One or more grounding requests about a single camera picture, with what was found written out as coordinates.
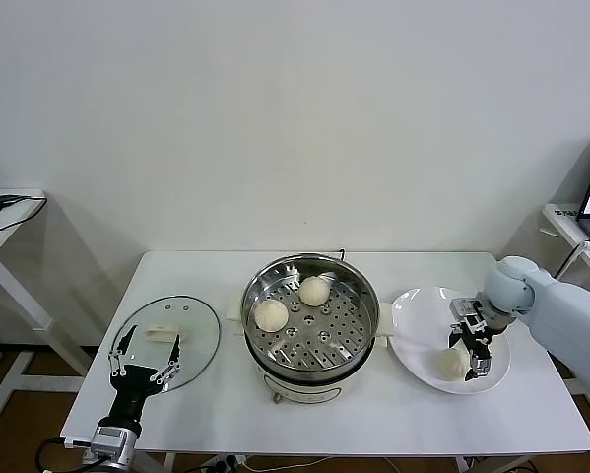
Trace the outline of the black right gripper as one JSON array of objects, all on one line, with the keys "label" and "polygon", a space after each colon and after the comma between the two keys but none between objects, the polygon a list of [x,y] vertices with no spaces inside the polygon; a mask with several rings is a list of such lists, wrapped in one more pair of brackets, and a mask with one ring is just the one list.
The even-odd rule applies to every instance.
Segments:
[{"label": "black right gripper", "polygon": [[450,328],[448,347],[453,348],[462,339],[470,354],[470,365],[464,380],[470,381],[487,376],[492,365],[492,353],[489,345],[492,341],[493,331],[484,327],[482,330],[472,333],[465,324],[452,324]]}]

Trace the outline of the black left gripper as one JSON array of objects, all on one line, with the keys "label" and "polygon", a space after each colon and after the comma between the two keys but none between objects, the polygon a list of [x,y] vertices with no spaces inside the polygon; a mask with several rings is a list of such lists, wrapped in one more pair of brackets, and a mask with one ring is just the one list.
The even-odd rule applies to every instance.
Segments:
[{"label": "black left gripper", "polygon": [[174,378],[180,371],[179,335],[175,337],[167,365],[161,370],[136,365],[123,366],[121,358],[126,355],[136,328],[133,325],[108,353],[110,383],[116,390],[107,416],[107,424],[111,427],[140,429],[147,398],[159,394],[162,391],[161,384]]}]

